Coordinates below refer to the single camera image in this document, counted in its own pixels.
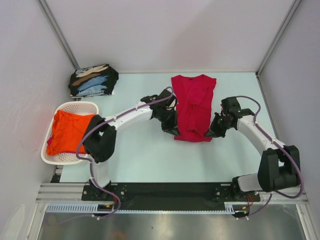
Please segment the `black printed t shirt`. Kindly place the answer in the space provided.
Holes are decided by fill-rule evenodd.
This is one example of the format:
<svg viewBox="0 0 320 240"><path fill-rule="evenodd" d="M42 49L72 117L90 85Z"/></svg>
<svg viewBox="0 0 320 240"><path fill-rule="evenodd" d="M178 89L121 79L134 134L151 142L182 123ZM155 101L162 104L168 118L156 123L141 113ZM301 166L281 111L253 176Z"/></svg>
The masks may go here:
<svg viewBox="0 0 320 240"><path fill-rule="evenodd" d="M119 80L119 73L109 64L77 69L69 79L72 98L110 96Z"/></svg>

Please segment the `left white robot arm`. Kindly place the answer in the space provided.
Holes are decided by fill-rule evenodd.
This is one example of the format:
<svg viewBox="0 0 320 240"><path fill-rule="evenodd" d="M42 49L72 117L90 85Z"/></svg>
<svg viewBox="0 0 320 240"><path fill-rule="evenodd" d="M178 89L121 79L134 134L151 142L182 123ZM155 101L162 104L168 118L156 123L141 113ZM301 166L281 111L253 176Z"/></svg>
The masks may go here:
<svg viewBox="0 0 320 240"><path fill-rule="evenodd" d="M141 98L134 107L119 114L92 117L77 146L76 157L89 162L89 181L94 185L93 194L98 199L105 200L111 193L108 160L115 152L117 134L134 124L157 119L163 132L180 136L177 103L173 88L169 86L159 95Z"/></svg>

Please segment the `red t shirt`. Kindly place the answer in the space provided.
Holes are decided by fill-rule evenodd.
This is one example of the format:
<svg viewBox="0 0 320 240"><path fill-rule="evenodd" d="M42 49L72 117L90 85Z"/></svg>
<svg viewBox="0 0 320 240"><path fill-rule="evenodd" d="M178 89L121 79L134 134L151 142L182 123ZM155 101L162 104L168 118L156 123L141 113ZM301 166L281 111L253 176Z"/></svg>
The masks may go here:
<svg viewBox="0 0 320 240"><path fill-rule="evenodd" d="M179 136L176 141L191 143L210 142L205 137L211 124L212 101L217 79L201 74L198 76L177 75L171 78L177 98L177 126Z"/></svg>

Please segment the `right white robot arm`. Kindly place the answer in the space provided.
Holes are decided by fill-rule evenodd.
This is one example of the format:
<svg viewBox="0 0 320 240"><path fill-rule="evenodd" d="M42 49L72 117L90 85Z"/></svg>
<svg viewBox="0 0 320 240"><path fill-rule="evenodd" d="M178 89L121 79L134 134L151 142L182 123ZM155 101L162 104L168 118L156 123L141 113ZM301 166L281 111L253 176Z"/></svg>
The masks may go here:
<svg viewBox="0 0 320 240"><path fill-rule="evenodd" d="M238 96L221 101L221 112L214 114L207 138L224 138L229 129L244 135L255 147L261 159L257 173L236 176L230 188L231 196L242 201L249 192L275 192L288 199L296 199L304 192L300 167L300 152L295 145L286 145L272 137L257 120L258 112L242 108Z"/></svg>

